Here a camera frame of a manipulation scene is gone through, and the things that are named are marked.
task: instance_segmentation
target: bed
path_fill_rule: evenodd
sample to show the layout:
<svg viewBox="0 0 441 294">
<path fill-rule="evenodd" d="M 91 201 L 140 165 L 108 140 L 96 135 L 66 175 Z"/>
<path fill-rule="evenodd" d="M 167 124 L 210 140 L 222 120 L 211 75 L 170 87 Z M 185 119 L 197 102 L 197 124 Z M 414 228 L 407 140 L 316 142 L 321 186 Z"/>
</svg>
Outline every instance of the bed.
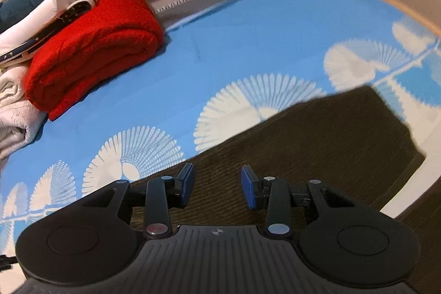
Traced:
<svg viewBox="0 0 441 294">
<path fill-rule="evenodd" d="M 0 253 L 111 181 L 143 179 L 295 103 L 365 84 L 426 154 L 383 212 L 397 216 L 438 179 L 441 33 L 381 0 L 178 0 L 156 13 L 167 39 L 154 59 L 45 123 L 2 164 Z M 2 285 L 5 275 L 3 294 L 23 280 L 18 267 Z"/>
</svg>

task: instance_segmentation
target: folded red blanket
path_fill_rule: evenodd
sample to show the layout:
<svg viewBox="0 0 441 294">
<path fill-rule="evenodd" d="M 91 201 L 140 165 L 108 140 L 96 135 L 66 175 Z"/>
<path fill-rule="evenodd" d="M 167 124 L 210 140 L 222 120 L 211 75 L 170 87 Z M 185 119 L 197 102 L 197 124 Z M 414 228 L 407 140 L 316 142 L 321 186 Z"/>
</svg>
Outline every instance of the folded red blanket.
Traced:
<svg viewBox="0 0 441 294">
<path fill-rule="evenodd" d="M 26 96 L 55 120 L 101 81 L 151 58 L 163 39 L 145 0 L 101 0 L 38 50 Z"/>
</svg>

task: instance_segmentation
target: white floral pattern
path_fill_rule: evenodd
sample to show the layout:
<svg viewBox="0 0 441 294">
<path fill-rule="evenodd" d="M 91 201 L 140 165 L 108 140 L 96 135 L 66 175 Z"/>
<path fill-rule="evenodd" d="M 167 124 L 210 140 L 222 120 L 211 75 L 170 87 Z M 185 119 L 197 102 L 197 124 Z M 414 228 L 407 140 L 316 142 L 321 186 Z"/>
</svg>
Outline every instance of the white floral pattern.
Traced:
<svg viewBox="0 0 441 294">
<path fill-rule="evenodd" d="M 50 166 L 28 196 L 23 182 L 17 183 L 5 202 L 0 197 L 0 253 L 14 255 L 16 223 L 30 224 L 76 200 L 75 182 L 69 166 L 62 161 Z"/>
<path fill-rule="evenodd" d="M 372 40 L 339 42 L 323 68 L 337 91 L 372 84 L 422 144 L 441 121 L 440 40 L 407 16 L 393 22 L 392 33 L 402 50 Z"/>
<path fill-rule="evenodd" d="M 204 106 L 194 132 L 205 151 L 301 101 L 325 96 L 316 83 L 289 75 L 263 74 L 235 81 Z"/>
<path fill-rule="evenodd" d="M 176 142 L 155 127 L 138 126 L 119 132 L 104 143 L 85 170 L 83 196 L 123 176 L 135 181 L 184 161 Z"/>
</svg>

